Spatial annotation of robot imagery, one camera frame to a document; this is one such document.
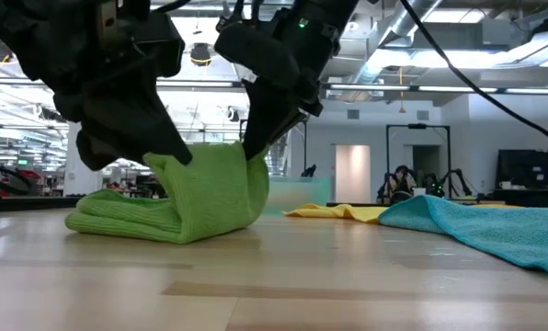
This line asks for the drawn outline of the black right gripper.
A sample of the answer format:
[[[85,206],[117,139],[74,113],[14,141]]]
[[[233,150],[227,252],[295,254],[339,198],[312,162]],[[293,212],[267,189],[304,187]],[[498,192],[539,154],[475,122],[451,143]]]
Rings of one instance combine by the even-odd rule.
[[[340,50],[340,37],[359,0],[294,0],[274,16],[274,36],[290,50],[299,67],[299,82],[292,90],[269,80],[243,80],[249,97],[243,148],[252,159],[262,153],[307,114],[318,117],[320,78],[328,61]]]

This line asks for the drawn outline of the black metal stand frame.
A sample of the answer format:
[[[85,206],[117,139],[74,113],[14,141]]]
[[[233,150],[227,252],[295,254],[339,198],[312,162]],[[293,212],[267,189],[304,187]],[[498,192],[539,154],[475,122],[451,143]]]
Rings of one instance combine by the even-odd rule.
[[[264,160],[270,177],[288,177],[291,172],[291,146],[292,138],[301,138],[301,151],[303,152],[303,171],[307,168],[307,121],[301,120],[292,129],[283,133],[272,143],[267,144],[267,152]]]
[[[406,128],[408,130],[427,130],[427,129],[443,129],[446,132],[446,137],[444,138],[447,146],[447,172],[451,170],[451,127],[448,125],[427,125],[424,123],[410,123],[410,124],[387,124],[385,126],[385,148],[386,148],[386,173],[391,173],[391,137],[390,137],[390,130],[391,128]],[[452,196],[453,188],[451,187],[451,179],[447,181],[449,183],[448,188],[448,194],[447,196],[450,198]]]

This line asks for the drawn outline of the yellow microfiber towel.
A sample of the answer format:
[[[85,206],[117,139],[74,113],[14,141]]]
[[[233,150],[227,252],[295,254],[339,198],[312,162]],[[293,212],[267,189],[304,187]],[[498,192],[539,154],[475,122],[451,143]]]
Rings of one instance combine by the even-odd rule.
[[[533,208],[479,204],[464,206],[430,196],[415,197],[391,207],[353,207],[340,204],[321,207],[307,204],[287,217],[353,219],[362,223],[443,233],[458,230],[501,229],[503,225],[535,214]]]

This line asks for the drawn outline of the teal translucent plastic basket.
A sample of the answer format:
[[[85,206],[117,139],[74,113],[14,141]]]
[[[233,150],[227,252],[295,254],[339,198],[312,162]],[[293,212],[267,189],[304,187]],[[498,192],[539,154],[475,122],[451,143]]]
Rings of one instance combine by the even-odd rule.
[[[326,205],[329,199],[328,178],[315,177],[271,177],[266,206],[267,215],[282,215],[305,204]]]

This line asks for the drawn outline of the green microfiber towel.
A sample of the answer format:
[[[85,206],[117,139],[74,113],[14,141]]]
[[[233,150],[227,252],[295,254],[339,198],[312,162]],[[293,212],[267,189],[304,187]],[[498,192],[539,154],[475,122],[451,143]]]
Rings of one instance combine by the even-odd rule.
[[[185,245],[251,225],[268,199],[268,151],[247,159],[240,142],[197,143],[189,150],[188,165],[171,155],[143,157],[165,198],[128,198],[101,189],[77,202],[65,226],[80,234]]]

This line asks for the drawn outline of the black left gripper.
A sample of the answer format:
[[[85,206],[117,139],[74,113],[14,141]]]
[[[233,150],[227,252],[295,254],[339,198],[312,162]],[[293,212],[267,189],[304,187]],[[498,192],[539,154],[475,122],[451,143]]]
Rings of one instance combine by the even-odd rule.
[[[74,28],[64,40],[64,86],[57,110],[81,121],[76,146],[98,171],[120,158],[142,163],[148,153],[187,165],[192,153],[155,92],[159,14],[151,0],[84,0],[63,8]]]

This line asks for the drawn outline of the black cabinet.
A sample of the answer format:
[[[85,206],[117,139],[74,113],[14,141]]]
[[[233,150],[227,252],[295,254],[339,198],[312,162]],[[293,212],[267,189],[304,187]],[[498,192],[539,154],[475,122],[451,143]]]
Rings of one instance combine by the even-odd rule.
[[[548,150],[499,150],[494,200],[548,208]]]

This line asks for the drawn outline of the blue microfiber towel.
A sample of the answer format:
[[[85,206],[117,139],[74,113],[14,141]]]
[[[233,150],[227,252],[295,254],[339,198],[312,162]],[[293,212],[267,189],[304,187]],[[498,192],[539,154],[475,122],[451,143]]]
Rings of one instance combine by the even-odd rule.
[[[465,206],[423,195],[395,204],[378,222],[448,235],[518,267],[548,272],[548,208]]]

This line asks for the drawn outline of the black aluminium table frame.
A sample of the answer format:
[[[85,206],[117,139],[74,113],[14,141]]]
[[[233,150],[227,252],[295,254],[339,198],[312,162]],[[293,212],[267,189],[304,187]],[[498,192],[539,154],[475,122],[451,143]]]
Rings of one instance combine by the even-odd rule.
[[[30,196],[31,181],[19,171],[0,166],[0,174],[20,182],[19,187],[0,179],[0,211],[35,211],[60,208],[73,208],[84,195],[70,197]]]

